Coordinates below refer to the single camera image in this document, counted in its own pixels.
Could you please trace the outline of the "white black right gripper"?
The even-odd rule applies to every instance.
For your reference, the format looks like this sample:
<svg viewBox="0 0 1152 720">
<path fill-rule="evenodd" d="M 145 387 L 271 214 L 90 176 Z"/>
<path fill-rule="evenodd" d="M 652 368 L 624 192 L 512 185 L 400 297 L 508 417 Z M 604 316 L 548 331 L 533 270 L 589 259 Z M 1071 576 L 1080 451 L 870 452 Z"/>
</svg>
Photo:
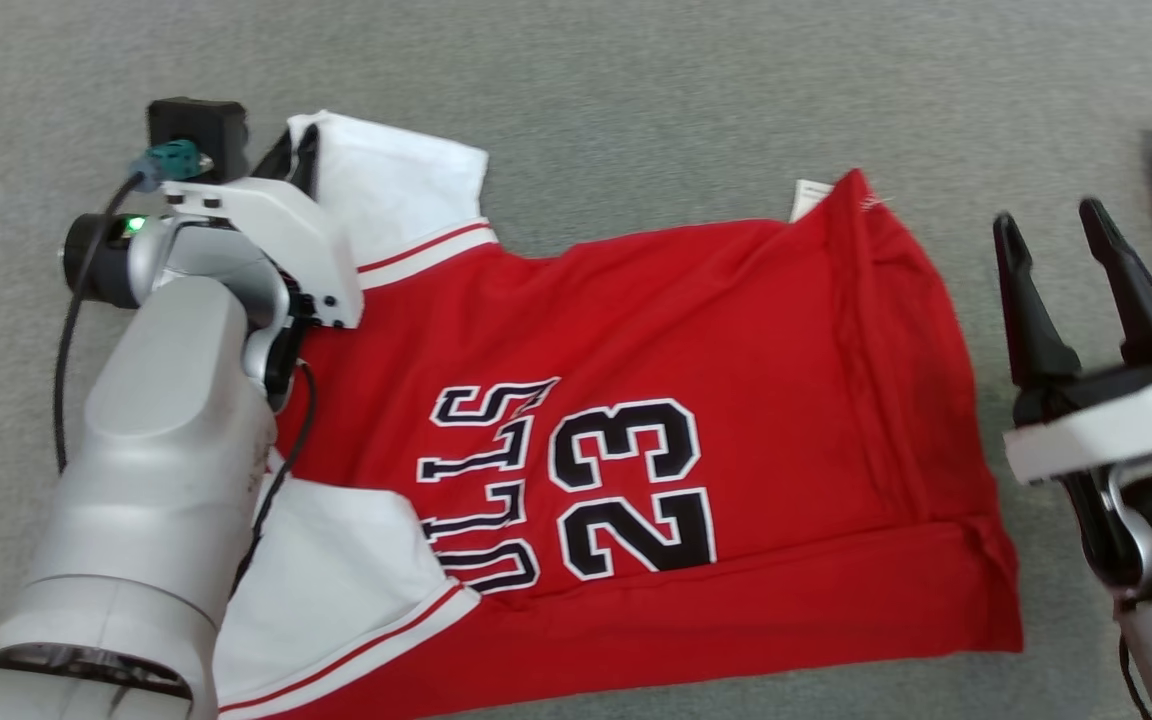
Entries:
<svg viewBox="0 0 1152 720">
<path fill-rule="evenodd" d="M 1058 381 L 1082 373 L 1082 361 L 1044 305 L 1020 225 L 1007 211 L 993 222 L 1011 382 L 1021 391 L 1055 382 L 1037 392 L 1038 419 L 1005 433 L 1007 464 L 1025 486 L 1152 461 L 1152 274 L 1101 200 L 1079 200 L 1079 220 L 1111 285 L 1123 328 L 1120 355 L 1128 366 L 1070 382 Z"/>
</svg>

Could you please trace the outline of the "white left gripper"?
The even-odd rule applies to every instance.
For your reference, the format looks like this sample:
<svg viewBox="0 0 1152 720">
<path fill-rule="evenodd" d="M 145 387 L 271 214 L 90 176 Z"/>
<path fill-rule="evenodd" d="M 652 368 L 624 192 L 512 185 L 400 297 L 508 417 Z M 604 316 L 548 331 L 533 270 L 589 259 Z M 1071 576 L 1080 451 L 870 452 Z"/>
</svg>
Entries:
<svg viewBox="0 0 1152 720">
<path fill-rule="evenodd" d="M 317 124 L 306 126 L 297 147 L 285 129 L 253 164 L 251 177 L 221 184 L 166 181 L 162 194 L 179 197 L 179 213 L 230 223 L 314 297 L 324 325 L 353 329 L 364 300 L 346 228 L 312 200 L 319 154 Z M 287 183 L 294 167 L 297 188 Z"/>
</svg>

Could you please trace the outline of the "red basketball jersey number 23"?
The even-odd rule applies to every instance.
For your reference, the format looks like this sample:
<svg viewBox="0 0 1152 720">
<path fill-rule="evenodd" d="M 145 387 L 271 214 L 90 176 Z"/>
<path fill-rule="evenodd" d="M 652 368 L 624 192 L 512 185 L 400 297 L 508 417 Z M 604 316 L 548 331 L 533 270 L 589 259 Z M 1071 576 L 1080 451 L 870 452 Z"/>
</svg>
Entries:
<svg viewBox="0 0 1152 720">
<path fill-rule="evenodd" d="M 1024 646 L 934 265 L 851 170 L 804 217 L 521 258 L 483 150 L 329 111 L 364 314 L 306 334 L 219 720 L 419 720 Z"/>
</svg>

